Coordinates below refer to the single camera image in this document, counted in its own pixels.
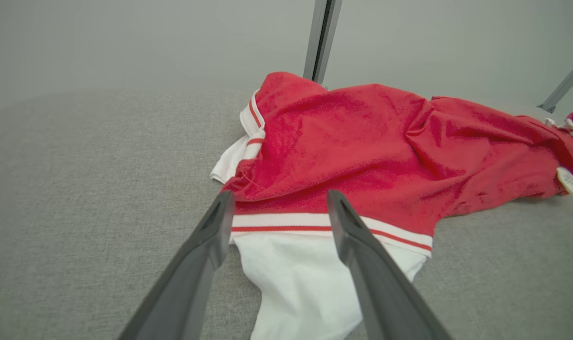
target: red garment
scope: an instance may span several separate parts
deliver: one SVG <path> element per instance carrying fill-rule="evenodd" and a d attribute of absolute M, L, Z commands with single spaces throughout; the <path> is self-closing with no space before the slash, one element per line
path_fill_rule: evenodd
<path fill-rule="evenodd" d="M 265 140 L 248 142 L 260 151 L 223 187 L 234 191 L 237 215 L 326 214 L 326 192 L 338 189 L 360 216 L 389 226 L 369 225 L 381 241 L 424 254 L 441 218 L 547 198 L 564 192 L 559 166 L 573 174 L 573 138 L 462 99 L 377 84 L 327 91 L 271 73 L 248 107 L 243 125 L 265 128 Z M 233 231 L 330 231 L 297 216 L 288 226 L 280 215 L 250 226 L 244 218 Z"/>

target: gray fabric surface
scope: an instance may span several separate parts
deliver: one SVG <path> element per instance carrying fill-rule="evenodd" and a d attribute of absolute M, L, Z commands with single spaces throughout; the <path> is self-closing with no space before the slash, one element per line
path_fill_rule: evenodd
<path fill-rule="evenodd" d="M 251 91 L 91 91 L 0 112 L 0 340 L 113 339 L 219 191 Z M 573 339 L 573 196 L 439 223 L 415 282 L 456 339 Z M 247 339 L 228 258 L 202 338 Z M 364 339 L 358 327 L 350 340 Z"/>

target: metal frame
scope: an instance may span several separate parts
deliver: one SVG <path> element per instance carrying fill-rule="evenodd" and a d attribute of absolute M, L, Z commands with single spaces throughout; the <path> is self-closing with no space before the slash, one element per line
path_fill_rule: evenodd
<path fill-rule="evenodd" d="M 565 77 L 563 82 L 557 86 L 557 88 L 551 93 L 551 95 L 547 98 L 547 100 L 540 104 L 538 107 L 546 110 L 547 112 L 553 113 L 555 111 L 555 107 L 557 103 L 563 98 L 563 96 L 569 91 L 573 86 L 573 69 L 572 71 Z"/>
<path fill-rule="evenodd" d="M 316 0 L 303 77 L 322 84 L 342 0 Z"/>

